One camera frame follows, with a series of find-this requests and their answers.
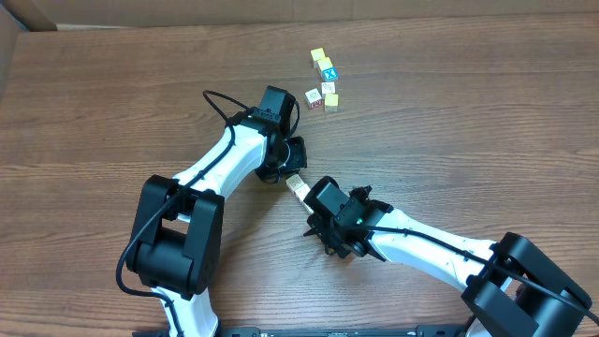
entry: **small cube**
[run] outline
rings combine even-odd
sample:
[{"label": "small cube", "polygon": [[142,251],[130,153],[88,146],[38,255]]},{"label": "small cube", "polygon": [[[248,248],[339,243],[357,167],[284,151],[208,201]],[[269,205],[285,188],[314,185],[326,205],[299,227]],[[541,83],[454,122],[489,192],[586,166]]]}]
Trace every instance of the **small cube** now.
[{"label": "small cube", "polygon": [[320,92],[324,98],[327,97],[327,94],[335,94],[335,82],[322,82]]},{"label": "small cube", "polygon": [[323,70],[320,76],[323,81],[337,81],[339,79],[339,73],[335,67]]},{"label": "small cube", "polygon": [[318,70],[320,70],[320,73],[332,67],[333,63],[330,61],[330,58],[325,57],[323,59],[318,60]]},{"label": "small cube", "polygon": [[312,55],[312,64],[314,68],[318,67],[318,60],[322,60],[325,57],[327,57],[325,56],[325,50],[323,50],[322,48],[310,51],[310,54]]},{"label": "small cube", "polygon": [[339,106],[339,95],[328,94],[325,97],[325,112],[337,112]]},{"label": "small cube", "polygon": [[289,187],[289,190],[291,190],[291,192],[293,192],[293,195],[296,196],[297,199],[299,199],[299,202],[301,202],[303,207],[306,208],[306,211],[308,211],[310,214],[314,213],[310,206],[306,205],[303,202],[308,193],[310,193],[310,186],[308,186],[298,174],[292,175],[287,179],[286,182],[287,187]]},{"label": "small cube", "polygon": [[310,110],[317,107],[322,107],[323,99],[320,93],[318,93],[318,89],[316,88],[306,93],[306,100],[308,101],[308,106],[310,107]]}]

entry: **wood grain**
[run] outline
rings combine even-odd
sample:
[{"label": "wood grain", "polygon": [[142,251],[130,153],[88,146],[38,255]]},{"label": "wood grain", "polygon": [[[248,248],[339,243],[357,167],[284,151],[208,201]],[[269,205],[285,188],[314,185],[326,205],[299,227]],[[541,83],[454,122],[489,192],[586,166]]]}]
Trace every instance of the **wood grain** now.
[{"label": "wood grain", "polygon": [[[599,15],[35,33],[19,38],[0,108],[0,334],[164,327],[157,301],[113,279],[143,182],[186,169],[222,134],[202,90],[254,105],[270,84],[303,99],[321,46],[341,73],[340,111],[302,106],[307,183],[371,184],[468,237],[520,233],[599,300]],[[211,289],[225,326],[469,315],[420,271],[324,256],[301,237],[306,215],[282,184],[250,176],[235,191]],[[597,328],[585,319],[578,332]]]}]

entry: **black cable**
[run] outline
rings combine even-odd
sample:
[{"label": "black cable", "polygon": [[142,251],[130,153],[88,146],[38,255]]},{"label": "black cable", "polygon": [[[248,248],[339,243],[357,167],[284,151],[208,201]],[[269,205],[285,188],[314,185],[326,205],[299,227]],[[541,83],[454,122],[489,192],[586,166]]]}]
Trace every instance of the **black cable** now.
[{"label": "black cable", "polygon": [[230,133],[231,133],[231,139],[229,140],[228,144],[226,145],[226,148],[220,154],[218,154],[218,156],[216,158],[214,158],[214,160],[212,160],[210,164],[208,164],[203,170],[198,172],[197,175],[194,178],[192,178],[188,183],[186,183],[183,187],[179,188],[179,190],[172,197],[168,198],[162,204],[162,206],[150,217],[150,219],[146,222],[146,224],[143,225],[143,227],[141,227],[138,234],[125,247],[125,249],[123,250],[123,253],[121,254],[121,257],[119,258],[119,262],[116,265],[116,284],[119,286],[119,288],[124,293],[133,295],[133,296],[154,297],[154,298],[163,300],[166,303],[165,306],[170,310],[170,314],[172,315],[172,321],[175,326],[175,330],[177,331],[178,337],[183,337],[183,330],[181,328],[181,324],[179,323],[179,318],[177,317],[177,312],[175,310],[175,306],[173,305],[173,300],[171,300],[167,295],[162,294],[162,293],[154,293],[152,291],[140,291],[140,290],[131,289],[131,288],[125,286],[123,283],[123,266],[124,266],[126,257],[129,254],[129,251],[138,243],[139,238],[141,237],[141,234],[146,230],[146,228],[148,228],[148,226],[152,222],[154,222],[156,219],[158,219],[159,217],[162,217],[162,215],[170,208],[170,206],[172,206],[184,194],[184,192],[189,187],[191,187],[192,185],[194,185],[194,183],[197,183],[197,181],[202,179],[208,171],[210,171],[216,164],[218,164],[219,161],[221,161],[225,157],[225,155],[229,152],[229,150],[231,150],[233,145],[235,145],[235,129],[233,128],[233,125],[230,123],[230,121],[226,117],[225,113],[220,108],[218,108],[218,106],[216,106],[216,104],[214,104],[214,102],[212,102],[212,100],[208,97],[208,95],[216,95],[216,96],[222,97],[226,100],[229,100],[229,101],[239,105],[240,107],[244,108],[245,110],[249,110],[250,108],[248,108],[247,106],[245,106],[244,104],[242,104],[241,102],[237,101],[234,98],[231,98],[227,95],[216,93],[216,92],[213,92],[210,90],[204,90],[202,95],[204,96],[206,101],[208,101],[208,103],[216,110],[216,112],[218,112],[218,114],[225,120],[225,124],[229,128]]},{"label": "black cable", "polygon": [[457,253],[461,256],[464,256],[466,258],[469,258],[473,261],[476,261],[478,263],[481,263],[487,267],[489,267],[490,269],[494,269],[496,271],[501,272],[502,274],[504,274],[507,277],[511,277],[512,279],[519,281],[521,283],[523,283],[526,286],[530,286],[532,288],[534,288],[537,291],[542,292],[543,294],[550,296],[551,298],[553,298],[554,300],[558,300],[566,305],[571,306],[572,308],[576,309],[577,311],[581,312],[582,314],[584,314],[586,317],[590,318],[597,326],[599,326],[599,317],[595,314],[593,314],[590,310],[587,310],[586,308],[572,302],[571,300],[565,298],[564,296],[560,295],[560,294],[556,294],[553,291],[525,278],[522,277],[512,271],[509,271],[507,269],[505,269],[502,266],[498,266],[494,263],[491,263],[490,261],[482,258],[482,257],[478,257],[466,250],[462,250],[456,246],[453,246],[447,242],[443,242],[431,235],[422,233],[422,232],[418,232],[412,229],[408,229],[408,228],[389,228],[389,227],[376,227],[376,226],[354,226],[354,227],[341,227],[341,230],[347,230],[347,231],[352,231],[352,230],[371,230],[371,231],[380,231],[380,232],[388,232],[388,233],[395,233],[395,234],[403,234],[403,235],[413,235],[413,236],[417,236],[420,237],[422,239],[428,240],[430,242],[436,243],[454,253]]},{"label": "black cable", "polygon": [[293,134],[296,132],[296,129],[298,128],[298,123],[300,122],[300,103],[297,100],[296,111],[298,112],[298,118],[296,119],[296,122],[293,124],[293,127],[291,127],[291,130],[289,130],[289,133],[287,134],[287,137],[285,137],[285,139],[290,139],[291,136],[293,136]]}]

